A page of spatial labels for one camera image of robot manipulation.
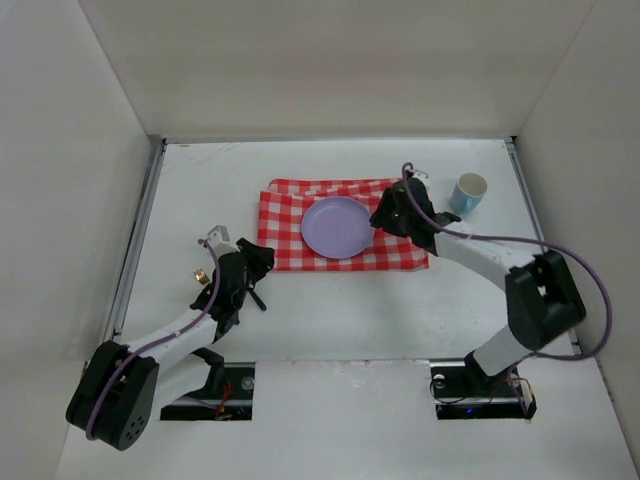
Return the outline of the red white checkered cloth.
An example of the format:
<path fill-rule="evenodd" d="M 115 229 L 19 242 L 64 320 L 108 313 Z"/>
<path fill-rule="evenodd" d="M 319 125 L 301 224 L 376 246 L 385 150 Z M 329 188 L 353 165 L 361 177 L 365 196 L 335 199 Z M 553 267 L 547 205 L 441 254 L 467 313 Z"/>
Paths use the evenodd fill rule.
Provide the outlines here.
<path fill-rule="evenodd" d="M 381 230 L 372 245 L 350 259 L 328 259 L 304 242 L 301 222 L 306 210 L 324 197 L 345 196 L 373 212 L 395 180 L 344 179 L 297 180 L 277 178 L 260 192 L 257 242 L 275 250 L 274 269 L 280 272 L 414 271 L 429 267 L 428 253 L 406 238 Z"/>

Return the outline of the purple plastic plate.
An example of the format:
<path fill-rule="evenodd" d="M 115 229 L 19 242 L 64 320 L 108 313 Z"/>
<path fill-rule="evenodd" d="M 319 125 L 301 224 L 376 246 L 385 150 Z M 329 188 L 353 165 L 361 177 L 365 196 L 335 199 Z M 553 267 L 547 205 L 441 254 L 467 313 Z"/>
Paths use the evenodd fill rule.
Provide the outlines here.
<path fill-rule="evenodd" d="M 334 196 L 320 199 L 304 213 L 301 235 L 316 254 L 328 259 L 352 258 L 373 243 L 369 210 L 355 199 Z"/>

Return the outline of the light blue mug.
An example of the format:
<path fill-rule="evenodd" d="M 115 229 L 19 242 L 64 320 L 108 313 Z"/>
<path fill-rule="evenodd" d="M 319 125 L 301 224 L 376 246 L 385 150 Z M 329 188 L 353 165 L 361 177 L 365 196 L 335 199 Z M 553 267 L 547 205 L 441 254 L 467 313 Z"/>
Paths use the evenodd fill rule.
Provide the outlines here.
<path fill-rule="evenodd" d="M 461 175 L 450 197 L 450 205 L 457 214 L 466 214 L 475 209 L 488 190 L 488 183 L 477 173 Z"/>

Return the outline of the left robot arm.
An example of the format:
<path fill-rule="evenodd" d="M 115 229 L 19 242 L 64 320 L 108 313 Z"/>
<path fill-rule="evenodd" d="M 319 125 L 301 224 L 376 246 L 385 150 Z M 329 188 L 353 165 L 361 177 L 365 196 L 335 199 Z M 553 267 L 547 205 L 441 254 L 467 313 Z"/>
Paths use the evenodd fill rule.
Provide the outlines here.
<path fill-rule="evenodd" d="M 224 359 L 210 347 L 238 325 L 245 299 L 273 269 L 275 251 L 244 238 L 230 243 L 219 232 L 198 243 L 214 268 L 187 310 L 138 340 L 108 340 L 92 355 L 65 412 L 88 440 L 124 451 L 164 407 L 220 387 Z"/>

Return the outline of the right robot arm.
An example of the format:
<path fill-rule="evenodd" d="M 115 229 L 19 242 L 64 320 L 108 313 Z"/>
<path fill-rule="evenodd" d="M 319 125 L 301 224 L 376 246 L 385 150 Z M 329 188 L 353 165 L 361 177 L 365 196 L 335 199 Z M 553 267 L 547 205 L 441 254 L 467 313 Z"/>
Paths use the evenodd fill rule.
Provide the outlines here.
<path fill-rule="evenodd" d="M 483 384 L 503 375 L 586 317 L 560 253 L 535 255 L 504 241 L 477 239 L 456 215 L 435 212 L 426 186 L 415 177 L 384 190 L 370 224 L 465 267 L 504 292 L 506 326 L 464 358 L 472 382 Z"/>

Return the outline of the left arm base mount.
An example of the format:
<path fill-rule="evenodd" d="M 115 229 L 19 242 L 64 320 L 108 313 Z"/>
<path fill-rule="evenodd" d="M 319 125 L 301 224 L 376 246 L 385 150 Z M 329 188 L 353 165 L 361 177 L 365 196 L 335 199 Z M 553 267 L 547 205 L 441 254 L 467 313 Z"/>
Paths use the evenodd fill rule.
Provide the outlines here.
<path fill-rule="evenodd" d="M 204 385 L 164 406 L 161 421 L 250 421 L 253 416 L 255 363 L 226 363 L 208 348 L 187 357 L 209 368 Z"/>

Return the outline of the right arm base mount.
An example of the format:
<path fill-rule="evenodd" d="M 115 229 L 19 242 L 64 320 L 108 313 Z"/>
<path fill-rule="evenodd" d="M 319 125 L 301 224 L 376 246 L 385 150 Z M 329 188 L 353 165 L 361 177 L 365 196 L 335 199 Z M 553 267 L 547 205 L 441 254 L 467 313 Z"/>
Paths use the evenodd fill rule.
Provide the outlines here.
<path fill-rule="evenodd" d="M 429 363 L 429 393 L 438 420 L 530 421 L 537 412 L 531 383 L 512 364 L 487 376 L 472 359 L 451 358 Z"/>

